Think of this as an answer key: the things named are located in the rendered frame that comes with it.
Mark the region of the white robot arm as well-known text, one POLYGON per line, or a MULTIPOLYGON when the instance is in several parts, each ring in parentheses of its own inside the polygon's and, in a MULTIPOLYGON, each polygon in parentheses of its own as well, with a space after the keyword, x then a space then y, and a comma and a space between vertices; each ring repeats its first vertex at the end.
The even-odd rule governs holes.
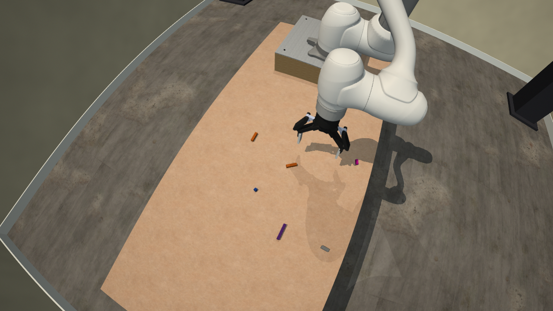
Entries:
POLYGON ((408 19, 418 1, 377 0, 381 13, 370 21, 349 3, 329 7, 318 39, 307 39, 313 46, 308 56, 324 61, 316 104, 321 118, 339 121, 353 108, 403 126, 422 121, 427 100, 417 90, 416 43, 408 19), (391 63, 375 75, 357 52, 391 63))

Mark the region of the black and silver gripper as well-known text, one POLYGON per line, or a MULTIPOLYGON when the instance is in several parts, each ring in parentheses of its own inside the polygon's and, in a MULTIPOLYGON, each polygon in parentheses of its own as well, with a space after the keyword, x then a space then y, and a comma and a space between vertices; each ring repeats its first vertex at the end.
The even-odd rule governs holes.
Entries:
POLYGON ((351 145, 347 135, 347 127, 344 127, 344 128, 340 127, 339 122, 340 120, 327 121, 326 119, 321 118, 317 113, 316 113, 316 116, 313 117, 309 112, 307 112, 306 116, 303 117, 301 120, 299 120, 293 126, 293 130, 296 130, 298 132, 298 144, 300 143, 300 140, 302 140, 302 134, 304 132, 308 132, 311 130, 313 131, 319 130, 321 132, 329 134, 330 137, 334 139, 335 143, 339 147, 335 157, 335 159, 337 159, 339 154, 343 152, 343 149, 348 151, 351 145), (313 121, 313 122, 306 124, 307 122, 310 122, 310 121, 313 121), (338 131, 340 132, 341 137, 338 131))

